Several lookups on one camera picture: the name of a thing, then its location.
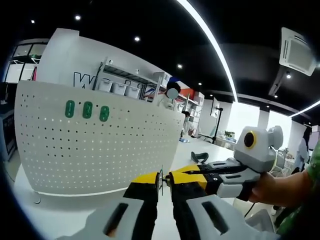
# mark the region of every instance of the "human hand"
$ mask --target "human hand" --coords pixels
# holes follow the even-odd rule
[[[275,178],[268,172],[262,173],[259,181],[252,189],[249,201],[252,203],[272,203],[275,199],[276,187]]]

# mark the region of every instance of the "perforated panel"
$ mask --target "perforated panel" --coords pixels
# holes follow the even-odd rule
[[[74,115],[65,116],[66,103]],[[92,116],[83,117],[84,102]],[[100,121],[102,106],[109,107]],[[57,195],[91,195],[129,186],[141,174],[167,173],[184,115],[149,102],[64,85],[20,81],[15,133],[32,188]]]

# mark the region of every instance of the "black ceiling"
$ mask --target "black ceiling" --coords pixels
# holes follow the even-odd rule
[[[270,96],[278,74],[281,27],[304,35],[320,56],[318,9],[312,2],[190,0],[207,22],[226,58],[237,93],[279,102],[301,110],[320,100],[320,70],[311,77],[293,69],[283,79],[275,99]],[[75,14],[81,15],[75,21]],[[231,92],[215,51],[197,23],[176,0],[46,1],[30,7],[20,29],[20,39],[50,38],[56,28],[80,30],[83,37],[101,41],[158,66],[209,97],[212,91]],[[139,36],[141,41],[133,41]],[[221,101],[229,95],[215,94]],[[240,102],[266,106],[265,102],[240,98]],[[270,105],[271,110],[291,112]],[[320,106],[307,112],[320,124]],[[297,117],[300,122],[309,122]]]

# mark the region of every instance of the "white robot head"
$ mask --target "white robot head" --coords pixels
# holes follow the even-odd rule
[[[246,126],[235,146],[234,158],[258,173],[269,172],[276,159],[273,148],[279,149],[283,139],[280,126],[272,127],[269,131]]]

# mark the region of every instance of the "white floor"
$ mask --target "white floor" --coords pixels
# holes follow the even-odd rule
[[[7,175],[8,183],[12,187],[14,185],[14,181],[16,179],[16,175],[17,175],[18,168],[19,168],[20,164],[21,164],[20,156],[19,156],[19,152],[17,150],[13,154],[12,158],[10,159],[10,161],[6,162],[4,164],[4,166],[6,168],[6,175]],[[242,201],[242,200],[239,200],[239,199],[235,199],[235,201],[233,203],[233,206],[236,209],[238,209],[243,215],[245,215],[247,213],[247,211],[249,210],[249,208],[252,206],[252,203],[251,202],[245,202],[245,201]],[[248,214],[247,218],[251,217],[252,215],[257,213],[261,209],[266,209],[270,214],[272,206],[271,205],[267,205],[267,204],[263,204],[263,203],[257,203],[252,208],[252,210],[250,211],[250,214]]]

